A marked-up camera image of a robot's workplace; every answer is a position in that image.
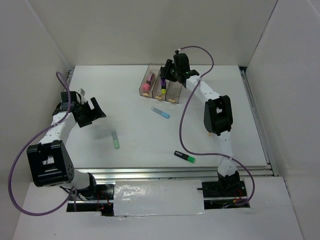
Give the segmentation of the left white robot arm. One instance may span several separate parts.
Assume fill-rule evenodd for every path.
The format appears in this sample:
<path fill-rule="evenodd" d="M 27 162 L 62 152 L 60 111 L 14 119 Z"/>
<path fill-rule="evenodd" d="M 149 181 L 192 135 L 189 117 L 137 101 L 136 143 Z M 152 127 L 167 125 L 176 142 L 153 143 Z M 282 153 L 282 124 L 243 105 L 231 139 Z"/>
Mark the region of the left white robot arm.
<path fill-rule="evenodd" d="M 75 126 L 83 128 L 106 117 L 97 100 L 92 97 L 90 101 L 93 106 L 85 99 L 83 89 L 62 92 L 61 102 L 52 114 L 53 127 L 46 131 L 38 144 L 28 146 L 27 158 L 33 183 L 37 187 L 76 187 L 83 199 L 97 197 L 99 187 L 95 178 L 89 172 L 80 172 L 74 168 L 66 148 L 68 137 Z"/>

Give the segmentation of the black purple highlighter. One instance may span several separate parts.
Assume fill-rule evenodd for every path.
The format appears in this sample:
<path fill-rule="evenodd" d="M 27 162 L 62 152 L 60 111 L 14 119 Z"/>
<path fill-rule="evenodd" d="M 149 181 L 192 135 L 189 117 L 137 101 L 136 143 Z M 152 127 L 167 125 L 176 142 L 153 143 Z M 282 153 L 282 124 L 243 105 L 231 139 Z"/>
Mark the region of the black purple highlighter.
<path fill-rule="evenodd" d="M 166 86 L 166 79 L 165 78 L 161 78 L 161 85 L 162 86 Z"/>

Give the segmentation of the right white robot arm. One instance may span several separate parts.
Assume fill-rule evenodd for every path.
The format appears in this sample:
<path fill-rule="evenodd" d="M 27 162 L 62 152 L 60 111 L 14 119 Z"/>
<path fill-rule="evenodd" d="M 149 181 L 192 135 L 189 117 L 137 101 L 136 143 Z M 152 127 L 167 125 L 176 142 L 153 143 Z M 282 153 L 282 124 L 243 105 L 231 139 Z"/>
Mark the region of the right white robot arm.
<path fill-rule="evenodd" d="M 204 105 L 203 124 L 208 133 L 217 136 L 223 153 L 212 153 L 212 156 L 221 156 L 218 164 L 218 190 L 223 196 L 230 196 L 240 184 L 240 175 L 235 161 L 232 158 L 231 129 L 233 124 L 233 113 L 231 99 L 228 95 L 221 95 L 214 91 L 202 76 L 190 68 L 188 56 L 176 50 L 173 60 L 168 59 L 164 67 L 160 68 L 160 77 L 178 82 L 186 89 L 191 90 L 191 94 L 184 106 L 179 123 L 179 141 L 182 148 L 191 155 L 209 156 L 209 153 L 195 153 L 186 148 L 182 138 L 183 120 L 187 107 L 193 96 L 196 96 Z"/>

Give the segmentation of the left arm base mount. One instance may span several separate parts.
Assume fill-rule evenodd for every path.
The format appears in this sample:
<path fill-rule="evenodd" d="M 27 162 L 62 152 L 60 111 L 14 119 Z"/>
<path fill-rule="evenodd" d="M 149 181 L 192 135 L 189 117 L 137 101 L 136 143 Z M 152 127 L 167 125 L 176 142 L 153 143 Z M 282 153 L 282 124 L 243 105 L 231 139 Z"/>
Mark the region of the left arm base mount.
<path fill-rule="evenodd" d="M 71 199 L 67 203 L 68 213 L 95 212 L 105 217 L 114 216 L 114 190 L 115 184 L 98 184 L 96 192 L 86 197 L 79 193 L 76 202 Z"/>

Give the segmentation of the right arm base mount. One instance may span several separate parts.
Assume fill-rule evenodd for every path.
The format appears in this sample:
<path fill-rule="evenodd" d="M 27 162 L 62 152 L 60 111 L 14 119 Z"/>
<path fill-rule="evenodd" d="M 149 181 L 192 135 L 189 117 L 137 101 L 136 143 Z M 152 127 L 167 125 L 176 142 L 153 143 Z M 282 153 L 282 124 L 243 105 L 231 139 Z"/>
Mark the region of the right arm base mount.
<path fill-rule="evenodd" d="M 247 191 L 244 181 L 240 179 L 239 173 L 236 172 L 231 176 L 222 176 L 218 174 L 218 181 L 205 181 L 201 187 L 197 188 L 202 191 L 204 199 L 204 209 L 230 209 L 245 208 L 249 205 L 237 205 L 247 199 Z"/>

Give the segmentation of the black yellow highlighter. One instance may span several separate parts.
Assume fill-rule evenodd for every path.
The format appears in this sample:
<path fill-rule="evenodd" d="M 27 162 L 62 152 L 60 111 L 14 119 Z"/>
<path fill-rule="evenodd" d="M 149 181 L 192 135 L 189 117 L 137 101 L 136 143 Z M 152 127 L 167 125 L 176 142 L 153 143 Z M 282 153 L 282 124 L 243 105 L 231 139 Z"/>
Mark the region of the black yellow highlighter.
<path fill-rule="evenodd" d="M 166 94 L 167 93 L 167 87 L 165 85 L 161 86 L 161 93 Z"/>

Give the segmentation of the pink cap pen bundle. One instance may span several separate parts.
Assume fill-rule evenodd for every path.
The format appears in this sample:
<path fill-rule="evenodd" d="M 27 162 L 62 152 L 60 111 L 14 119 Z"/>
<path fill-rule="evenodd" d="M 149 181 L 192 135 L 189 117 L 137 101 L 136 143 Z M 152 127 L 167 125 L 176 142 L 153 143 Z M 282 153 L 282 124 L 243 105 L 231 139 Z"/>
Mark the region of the pink cap pen bundle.
<path fill-rule="evenodd" d="M 141 88 L 142 88 L 144 91 L 149 91 L 150 88 L 151 88 L 151 85 L 152 85 L 152 83 L 153 83 L 153 81 L 154 81 L 154 79 L 155 79 L 155 77 L 156 77 L 156 75 L 155 75 L 153 72 L 150 72 L 150 73 L 148 74 L 147 78 L 146 78 L 145 83 L 142 85 Z"/>

